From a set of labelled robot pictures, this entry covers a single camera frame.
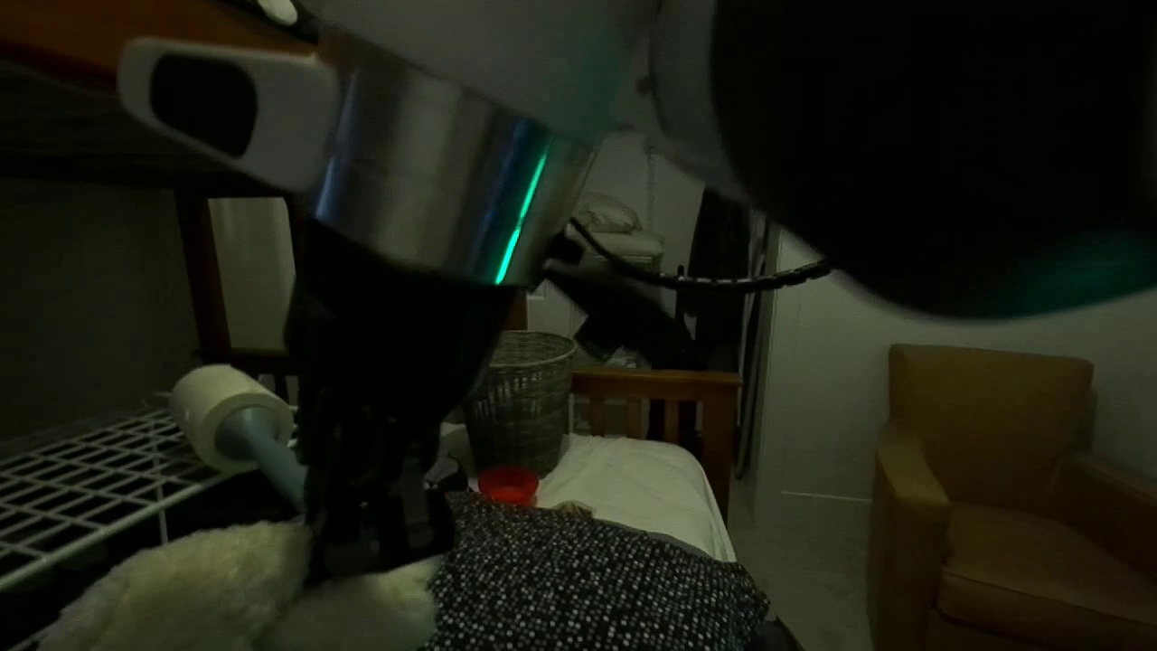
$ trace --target brown armchair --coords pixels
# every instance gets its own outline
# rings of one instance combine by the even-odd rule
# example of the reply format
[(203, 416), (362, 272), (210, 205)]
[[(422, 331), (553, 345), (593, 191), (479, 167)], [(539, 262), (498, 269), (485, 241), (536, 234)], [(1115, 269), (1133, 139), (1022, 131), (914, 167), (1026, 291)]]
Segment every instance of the brown armchair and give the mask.
[(1157, 490), (1080, 452), (1093, 364), (888, 350), (880, 651), (1157, 651)]

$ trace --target black cable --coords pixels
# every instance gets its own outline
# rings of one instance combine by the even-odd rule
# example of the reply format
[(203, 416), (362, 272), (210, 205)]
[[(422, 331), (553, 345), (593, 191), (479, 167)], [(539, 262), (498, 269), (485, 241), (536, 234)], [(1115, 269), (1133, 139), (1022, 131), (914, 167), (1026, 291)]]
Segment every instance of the black cable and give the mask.
[(581, 220), (570, 220), (570, 227), (581, 234), (581, 241), (591, 251), (598, 251), (600, 256), (609, 256), (609, 263), (620, 272), (620, 275), (630, 275), (645, 287), (667, 287), (667, 291), (718, 291), (718, 292), (775, 292), (775, 291), (786, 291), (786, 287), (802, 287), (802, 284), (812, 284), (812, 280), (823, 280), (834, 272), (832, 262), (812, 262), (812, 263), (802, 263), (802, 269), (791, 269), (791, 272), (782, 272), (782, 275), (767, 275), (767, 280), (695, 280), (695, 275), (655, 275), (655, 272), (645, 272), (622, 256), (616, 256), (609, 245), (598, 241), (598, 234), (581, 226)]

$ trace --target black patterned fabric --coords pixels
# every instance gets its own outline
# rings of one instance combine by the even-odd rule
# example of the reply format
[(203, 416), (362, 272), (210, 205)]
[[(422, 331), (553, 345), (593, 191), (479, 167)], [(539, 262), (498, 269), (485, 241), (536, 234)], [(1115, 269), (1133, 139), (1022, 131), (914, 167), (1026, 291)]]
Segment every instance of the black patterned fabric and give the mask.
[(747, 648), (767, 598), (736, 565), (574, 510), (460, 507), (434, 574), (439, 651)]

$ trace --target red cup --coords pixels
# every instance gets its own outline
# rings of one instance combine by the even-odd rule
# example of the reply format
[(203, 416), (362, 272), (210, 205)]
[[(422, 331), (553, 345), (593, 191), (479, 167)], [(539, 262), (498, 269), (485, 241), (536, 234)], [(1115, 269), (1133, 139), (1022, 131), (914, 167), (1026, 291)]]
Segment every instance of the red cup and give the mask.
[(526, 468), (488, 468), (479, 474), (479, 493), (501, 507), (536, 507), (539, 474)]

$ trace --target metal rack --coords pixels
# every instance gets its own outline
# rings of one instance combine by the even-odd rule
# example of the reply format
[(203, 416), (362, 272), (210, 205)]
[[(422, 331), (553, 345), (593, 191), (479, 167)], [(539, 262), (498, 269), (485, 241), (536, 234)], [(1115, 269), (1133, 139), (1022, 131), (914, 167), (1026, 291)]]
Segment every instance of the metal rack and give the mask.
[(212, 485), (165, 409), (22, 445), (0, 460), (0, 595)]

